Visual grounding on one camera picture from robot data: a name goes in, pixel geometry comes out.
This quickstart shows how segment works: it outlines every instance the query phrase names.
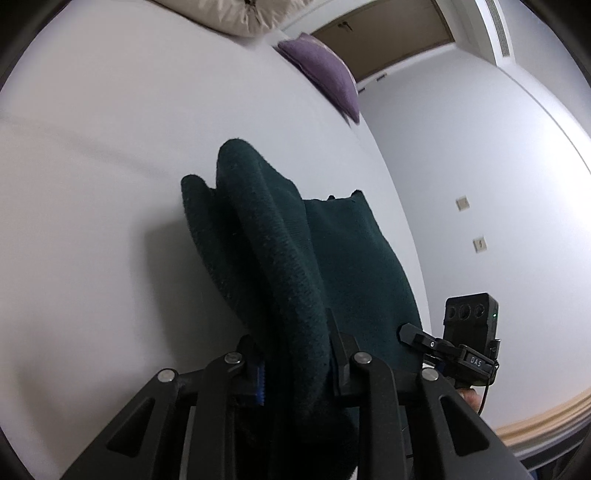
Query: white pillow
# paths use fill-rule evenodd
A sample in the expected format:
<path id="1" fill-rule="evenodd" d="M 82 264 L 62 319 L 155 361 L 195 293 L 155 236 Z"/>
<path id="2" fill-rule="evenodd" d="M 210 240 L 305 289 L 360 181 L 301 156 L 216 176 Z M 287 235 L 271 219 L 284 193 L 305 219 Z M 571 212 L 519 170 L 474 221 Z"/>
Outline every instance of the white pillow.
<path id="1" fill-rule="evenodd" d="M 223 33 L 255 37 L 281 25 L 313 0 L 155 0 Z"/>

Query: wooden door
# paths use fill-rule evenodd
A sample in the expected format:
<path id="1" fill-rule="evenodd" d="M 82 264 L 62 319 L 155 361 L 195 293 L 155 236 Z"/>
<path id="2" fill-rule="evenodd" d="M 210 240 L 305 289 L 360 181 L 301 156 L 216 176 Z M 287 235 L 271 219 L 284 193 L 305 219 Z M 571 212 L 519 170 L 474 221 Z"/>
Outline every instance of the wooden door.
<path id="1" fill-rule="evenodd" d="M 313 33 L 360 81 L 453 37 L 431 0 L 378 0 Z"/>

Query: metal screw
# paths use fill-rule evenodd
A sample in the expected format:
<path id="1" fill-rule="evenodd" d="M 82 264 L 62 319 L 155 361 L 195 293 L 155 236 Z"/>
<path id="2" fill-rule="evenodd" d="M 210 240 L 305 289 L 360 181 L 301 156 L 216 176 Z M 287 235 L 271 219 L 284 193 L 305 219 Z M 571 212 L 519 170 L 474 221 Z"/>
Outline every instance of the metal screw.
<path id="1" fill-rule="evenodd" d="M 367 352 L 357 352 L 354 354 L 353 360 L 359 365 L 367 365 L 368 363 L 371 363 L 372 357 Z"/>
<path id="2" fill-rule="evenodd" d="M 169 368 L 166 368 L 158 372 L 158 380 L 160 380 L 162 383 L 172 382 L 172 380 L 174 380 L 174 377 L 176 376 L 177 374 L 174 373 L 174 370 L 171 370 Z"/>
<path id="3" fill-rule="evenodd" d="M 421 377 L 428 382 L 435 382 L 435 380 L 439 378 L 439 372 L 434 368 L 423 368 L 423 371 L 421 371 Z"/>
<path id="4" fill-rule="evenodd" d="M 240 352 L 230 352 L 224 357 L 224 361 L 229 365 L 237 365 L 242 362 L 242 354 Z"/>

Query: wooden floor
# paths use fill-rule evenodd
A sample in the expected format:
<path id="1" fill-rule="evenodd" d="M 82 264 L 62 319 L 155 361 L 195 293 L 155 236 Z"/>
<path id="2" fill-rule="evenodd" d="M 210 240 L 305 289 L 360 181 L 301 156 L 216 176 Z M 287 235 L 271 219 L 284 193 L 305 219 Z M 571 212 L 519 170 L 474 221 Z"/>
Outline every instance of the wooden floor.
<path id="1" fill-rule="evenodd" d="M 505 445 L 513 449 L 536 445 L 558 436 L 591 415 L 591 388 L 556 408 L 496 430 Z"/>

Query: camera lens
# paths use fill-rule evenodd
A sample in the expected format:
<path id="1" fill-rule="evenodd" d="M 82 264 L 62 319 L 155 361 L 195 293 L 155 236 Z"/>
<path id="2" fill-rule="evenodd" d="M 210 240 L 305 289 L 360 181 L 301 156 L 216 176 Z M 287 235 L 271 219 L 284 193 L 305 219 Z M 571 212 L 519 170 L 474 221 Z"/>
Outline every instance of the camera lens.
<path id="1" fill-rule="evenodd" d="M 470 316 L 470 306 L 469 305 L 462 305 L 460 307 L 460 320 L 467 320 Z"/>

